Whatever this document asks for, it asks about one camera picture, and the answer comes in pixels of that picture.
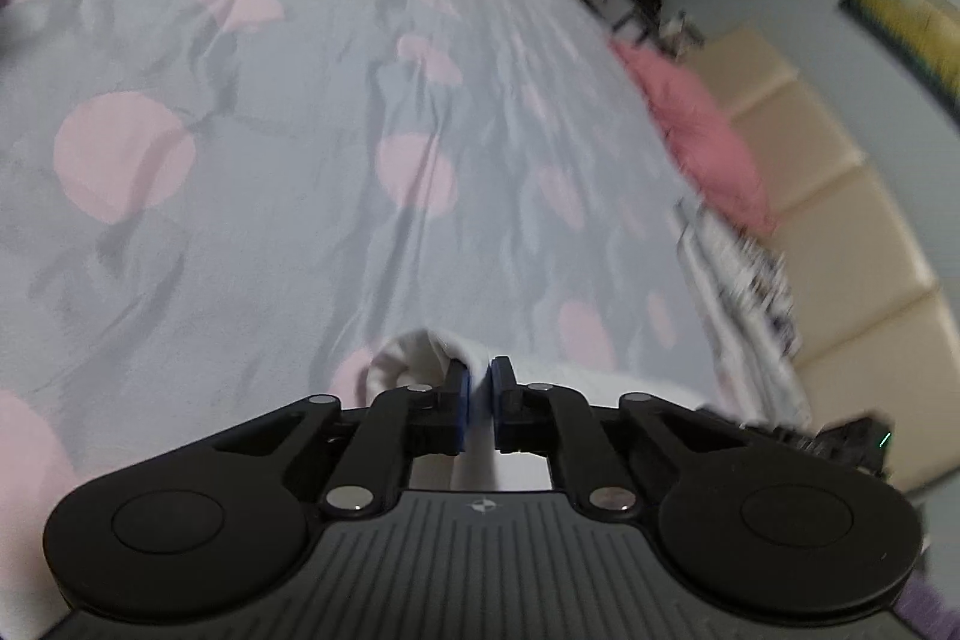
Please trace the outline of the beige padded headboard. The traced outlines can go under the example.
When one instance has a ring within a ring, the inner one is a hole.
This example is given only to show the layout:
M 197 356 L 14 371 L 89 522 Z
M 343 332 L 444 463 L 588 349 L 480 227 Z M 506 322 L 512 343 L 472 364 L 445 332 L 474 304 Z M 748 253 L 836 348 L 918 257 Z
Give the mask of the beige padded headboard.
M 799 70 L 740 26 L 685 58 L 754 156 L 776 216 L 815 425 L 893 424 L 890 477 L 919 491 L 958 470 L 958 325 L 866 152 Z

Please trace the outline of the grey white crumpled garment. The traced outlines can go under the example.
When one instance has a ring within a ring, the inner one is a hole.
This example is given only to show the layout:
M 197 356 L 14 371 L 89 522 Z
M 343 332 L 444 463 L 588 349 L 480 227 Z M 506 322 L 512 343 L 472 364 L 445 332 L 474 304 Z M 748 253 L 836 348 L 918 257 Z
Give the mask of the grey white crumpled garment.
M 784 259 L 690 198 L 670 221 L 715 356 L 721 408 L 745 422 L 811 427 L 793 365 L 802 338 Z

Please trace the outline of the pink pillow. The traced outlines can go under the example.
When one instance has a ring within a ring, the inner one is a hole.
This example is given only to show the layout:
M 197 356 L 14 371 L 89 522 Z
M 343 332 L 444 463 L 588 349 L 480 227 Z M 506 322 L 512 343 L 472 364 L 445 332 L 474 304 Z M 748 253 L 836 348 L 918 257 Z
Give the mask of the pink pillow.
M 656 49 L 610 42 L 638 86 L 677 169 L 732 226 L 754 236 L 775 229 L 775 213 L 752 152 L 692 70 Z

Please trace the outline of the grey bedsheet with pink dots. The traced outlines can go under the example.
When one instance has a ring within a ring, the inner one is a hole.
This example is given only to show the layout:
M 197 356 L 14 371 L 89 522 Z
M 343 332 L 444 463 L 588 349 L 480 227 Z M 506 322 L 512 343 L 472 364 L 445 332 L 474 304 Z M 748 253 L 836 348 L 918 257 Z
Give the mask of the grey bedsheet with pink dots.
M 685 198 L 578 0 L 2 0 L 2 632 L 90 477 L 407 331 L 719 396 Z

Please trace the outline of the framed yellow landscape picture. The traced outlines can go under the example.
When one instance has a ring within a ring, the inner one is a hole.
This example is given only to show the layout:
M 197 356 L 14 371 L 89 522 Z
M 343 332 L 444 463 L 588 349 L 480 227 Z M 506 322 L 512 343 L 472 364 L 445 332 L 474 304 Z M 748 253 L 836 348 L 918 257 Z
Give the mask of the framed yellow landscape picture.
M 949 0 L 839 0 L 958 124 L 958 8 Z

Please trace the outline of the bedside table with clutter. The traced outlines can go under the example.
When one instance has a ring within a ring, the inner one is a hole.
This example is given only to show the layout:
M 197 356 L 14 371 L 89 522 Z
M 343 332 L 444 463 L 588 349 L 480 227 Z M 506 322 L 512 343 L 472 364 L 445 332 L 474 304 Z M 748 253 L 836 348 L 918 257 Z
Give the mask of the bedside table with clutter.
M 662 0 L 581 0 L 610 29 L 617 41 L 654 47 L 674 60 L 703 49 L 706 37 L 692 18 L 679 11 L 665 16 Z

